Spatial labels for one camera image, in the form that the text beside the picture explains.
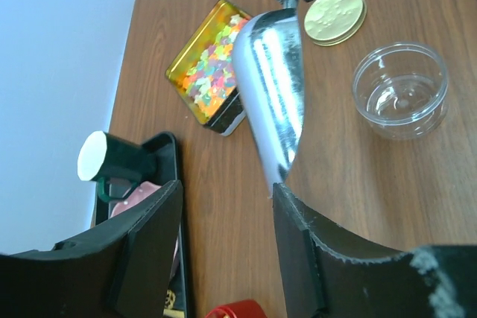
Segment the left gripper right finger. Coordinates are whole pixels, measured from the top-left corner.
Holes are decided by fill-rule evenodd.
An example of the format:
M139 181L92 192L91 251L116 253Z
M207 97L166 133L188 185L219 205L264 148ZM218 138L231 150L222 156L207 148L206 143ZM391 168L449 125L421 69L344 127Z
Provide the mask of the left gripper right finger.
M288 317L475 317L476 246L399 251L369 241L273 187Z

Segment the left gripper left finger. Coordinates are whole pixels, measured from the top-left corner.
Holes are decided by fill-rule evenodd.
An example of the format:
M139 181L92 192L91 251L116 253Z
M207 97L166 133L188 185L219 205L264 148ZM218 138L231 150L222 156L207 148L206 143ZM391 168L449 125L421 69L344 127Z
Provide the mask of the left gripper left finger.
M161 317L183 206L172 180L55 244L1 256L2 317Z

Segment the metal scoop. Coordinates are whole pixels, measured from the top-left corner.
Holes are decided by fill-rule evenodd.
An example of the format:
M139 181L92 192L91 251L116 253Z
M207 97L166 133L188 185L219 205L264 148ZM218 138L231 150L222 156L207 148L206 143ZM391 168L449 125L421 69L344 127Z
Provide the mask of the metal scoop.
M286 181L303 132L305 75L298 0L253 17L233 44L241 105L261 159L267 187Z

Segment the gold tin of gummies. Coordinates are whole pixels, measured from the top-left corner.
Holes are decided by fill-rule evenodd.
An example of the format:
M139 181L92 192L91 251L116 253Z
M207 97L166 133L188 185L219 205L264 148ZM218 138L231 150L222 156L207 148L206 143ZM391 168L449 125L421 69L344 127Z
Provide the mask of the gold tin of gummies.
M250 19L233 3L218 0L165 71L199 124L222 136L229 136L245 117L232 50Z

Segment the clear plastic jar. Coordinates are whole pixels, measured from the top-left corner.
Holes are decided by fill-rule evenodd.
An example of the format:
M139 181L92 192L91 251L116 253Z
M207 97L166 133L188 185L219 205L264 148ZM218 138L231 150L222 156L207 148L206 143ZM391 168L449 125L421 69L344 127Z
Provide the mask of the clear plastic jar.
M352 82L356 109L387 139L417 139L447 112L449 73L443 58L419 42L395 42L369 53Z

